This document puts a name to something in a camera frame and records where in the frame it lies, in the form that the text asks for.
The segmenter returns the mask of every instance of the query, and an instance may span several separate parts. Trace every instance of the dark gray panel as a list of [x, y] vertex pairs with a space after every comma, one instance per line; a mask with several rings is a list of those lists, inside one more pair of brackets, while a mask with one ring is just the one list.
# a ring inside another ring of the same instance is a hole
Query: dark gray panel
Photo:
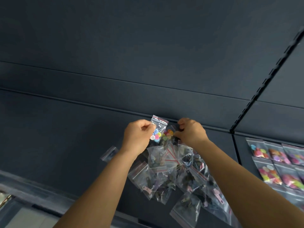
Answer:
[[262, 177], [252, 160], [252, 151], [247, 144], [246, 138], [242, 136], [234, 135], [234, 139], [239, 152], [239, 157], [242, 166], [262, 180]]
[[0, 60], [251, 99], [304, 0], [3, 0]]
[[304, 43], [299, 43], [276, 76], [259, 97], [259, 101], [304, 108]]
[[230, 129], [247, 100], [0, 62], [0, 88]]
[[256, 101], [237, 132], [304, 144], [304, 109]]
[[[105, 167], [99, 157], [138, 116], [36, 96], [0, 91], [0, 168], [65, 192], [81, 195]], [[236, 159], [231, 135], [207, 130], [209, 138]], [[127, 180], [118, 210], [163, 228], [175, 228], [169, 211], [148, 201]], [[197, 227], [229, 227], [202, 209]]]

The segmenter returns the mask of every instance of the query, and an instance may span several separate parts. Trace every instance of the right hand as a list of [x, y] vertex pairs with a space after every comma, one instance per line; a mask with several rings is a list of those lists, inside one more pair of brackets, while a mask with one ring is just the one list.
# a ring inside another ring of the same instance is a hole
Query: right hand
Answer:
[[209, 141], [203, 126], [194, 120], [182, 118], [178, 121], [179, 128], [183, 131], [176, 131], [174, 136], [178, 137], [186, 145], [195, 149], [203, 141]]

